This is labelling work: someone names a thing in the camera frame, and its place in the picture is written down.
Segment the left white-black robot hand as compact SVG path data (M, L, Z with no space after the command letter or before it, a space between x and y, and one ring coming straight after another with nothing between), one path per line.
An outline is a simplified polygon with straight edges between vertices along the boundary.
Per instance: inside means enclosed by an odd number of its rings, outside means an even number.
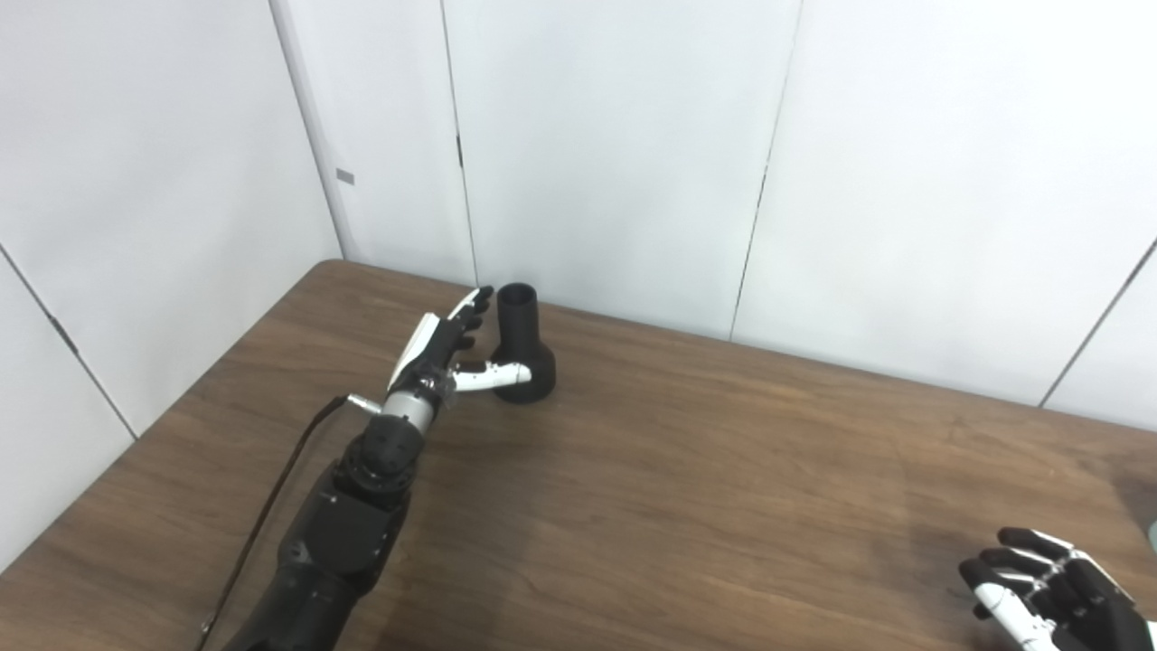
M517 362L482 362L463 370L455 362L458 352L474 346L474 332L482 326L484 313L494 294L492 286L479 286L466 294L449 315L422 315L417 330L395 367L386 395L410 392L430 404L445 404L459 392L482 392L518 386L533 379L530 367Z

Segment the right white-black robot hand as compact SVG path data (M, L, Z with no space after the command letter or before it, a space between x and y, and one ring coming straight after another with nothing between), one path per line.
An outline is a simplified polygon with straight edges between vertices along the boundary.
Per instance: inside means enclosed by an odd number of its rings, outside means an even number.
M1038 528L1003 527L963 560L973 615L1018 650L1154 650L1154 621L1095 557Z

